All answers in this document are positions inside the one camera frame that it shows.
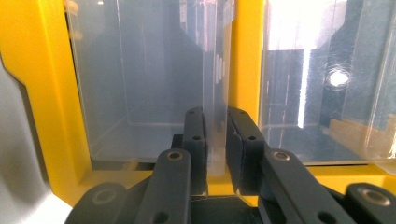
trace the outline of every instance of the glass enclosure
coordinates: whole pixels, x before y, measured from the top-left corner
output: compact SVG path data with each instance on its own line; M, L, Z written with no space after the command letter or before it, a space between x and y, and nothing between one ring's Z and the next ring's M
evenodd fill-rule
M200 106L208 172L223 172L233 1L68 0L66 8L91 157L155 162Z
M396 3L268 0L260 127L306 164L396 174Z

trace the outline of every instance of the yellow metal panel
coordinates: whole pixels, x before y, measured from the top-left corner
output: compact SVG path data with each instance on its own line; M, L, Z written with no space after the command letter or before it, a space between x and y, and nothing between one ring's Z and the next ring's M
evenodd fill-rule
M230 106L259 120L263 0L236 1L230 73Z

